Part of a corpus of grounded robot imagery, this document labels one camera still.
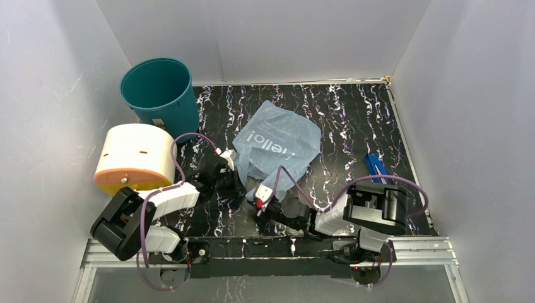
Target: gray wall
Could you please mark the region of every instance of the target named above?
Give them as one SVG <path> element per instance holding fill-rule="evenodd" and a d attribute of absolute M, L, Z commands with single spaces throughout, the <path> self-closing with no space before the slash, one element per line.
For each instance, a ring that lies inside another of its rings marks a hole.
<path fill-rule="evenodd" d="M 381 78 L 430 0 L 97 0 L 129 60 L 175 57 L 195 83 Z"/>
<path fill-rule="evenodd" d="M 533 302 L 535 3 L 433 1 L 392 78 L 471 302 Z"/>
<path fill-rule="evenodd" d="M 95 1 L 0 2 L 0 302 L 71 302 L 130 64 Z"/>

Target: plastic bag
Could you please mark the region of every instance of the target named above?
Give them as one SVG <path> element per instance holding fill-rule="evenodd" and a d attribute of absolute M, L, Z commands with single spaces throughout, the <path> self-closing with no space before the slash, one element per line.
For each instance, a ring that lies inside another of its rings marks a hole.
<path fill-rule="evenodd" d="M 238 153 L 236 166 L 242 184 L 247 176 L 264 179 L 273 188 L 280 165 L 296 180 L 307 171 L 320 152 L 320 129 L 310 120 L 264 101 L 233 141 Z M 281 172 L 276 197 L 283 199 L 294 184 Z M 252 200 L 254 189 L 246 197 Z"/>

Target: black marble table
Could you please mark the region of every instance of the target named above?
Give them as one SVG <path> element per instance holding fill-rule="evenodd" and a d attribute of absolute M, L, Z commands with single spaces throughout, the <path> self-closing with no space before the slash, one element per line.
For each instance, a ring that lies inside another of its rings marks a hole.
<path fill-rule="evenodd" d="M 317 205 L 332 202 L 350 179 L 368 175 L 363 161 L 367 153 L 377 154 L 390 174 L 414 180 L 384 84 L 203 86 L 194 91 L 201 115 L 199 130 L 222 150 L 233 148 L 234 137 L 265 100 L 305 116 L 323 129 L 320 155 L 299 180 Z M 179 161 L 186 174 L 198 169 L 208 153 L 213 150 L 203 140 L 182 146 Z M 254 185 L 250 180 L 247 187 Z M 297 190 L 288 196 L 298 196 Z M 160 220 L 189 237 L 288 235 L 283 225 L 254 220 L 256 212 L 247 203 L 229 208 L 234 202 L 215 195 L 208 203 Z M 419 208 L 419 195 L 409 189 L 408 212 Z M 407 234 L 436 232 L 422 216 L 409 222 Z"/>

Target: teal trash can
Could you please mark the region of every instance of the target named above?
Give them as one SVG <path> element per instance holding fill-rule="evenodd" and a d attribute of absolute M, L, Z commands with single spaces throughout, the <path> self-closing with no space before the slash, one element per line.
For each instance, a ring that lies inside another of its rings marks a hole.
<path fill-rule="evenodd" d="M 122 78 L 121 96 L 141 122 L 166 130 L 173 138 L 199 129 L 199 109 L 191 73 L 175 59 L 139 63 Z M 185 142 L 194 136 L 180 140 Z"/>

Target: label sticker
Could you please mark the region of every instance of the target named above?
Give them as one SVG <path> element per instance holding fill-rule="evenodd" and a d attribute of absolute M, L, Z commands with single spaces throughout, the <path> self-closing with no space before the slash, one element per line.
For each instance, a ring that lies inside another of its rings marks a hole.
<path fill-rule="evenodd" d="M 161 129 L 165 129 L 165 124 L 161 119 L 152 119 L 152 122 Z"/>

